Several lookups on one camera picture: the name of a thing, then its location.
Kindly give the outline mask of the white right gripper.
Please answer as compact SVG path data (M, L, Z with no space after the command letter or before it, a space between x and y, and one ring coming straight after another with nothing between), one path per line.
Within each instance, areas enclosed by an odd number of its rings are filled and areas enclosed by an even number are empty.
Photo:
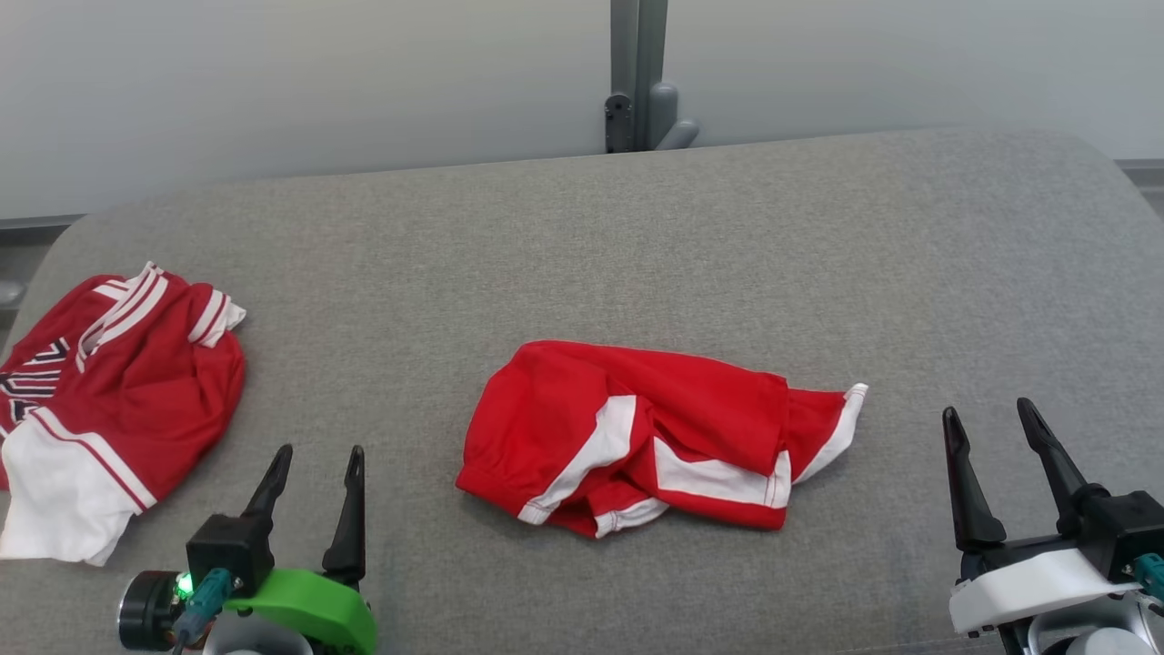
M1039 456L1063 537L1081 527L1076 493L1088 485L1030 398L1016 399L1025 440ZM1069 631L1126 631L1140 635L1140 585L1127 575L1109 581L1071 540L1055 535L1006 542L978 483L971 443L958 412L943 410L949 503L961 555L947 614L957 634L981 638L1048 638Z

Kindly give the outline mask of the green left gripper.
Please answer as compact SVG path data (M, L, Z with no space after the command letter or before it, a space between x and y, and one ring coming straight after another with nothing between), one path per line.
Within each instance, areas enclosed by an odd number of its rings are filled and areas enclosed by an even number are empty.
M274 518L294 457L282 444L267 467L241 517ZM222 614L258 619L313 640L340 654L374 654L378 631L365 598L349 586L365 577L365 449L354 444L346 464L345 506L338 515L331 547L322 557L322 577L308 569L274 569L251 597L225 601Z

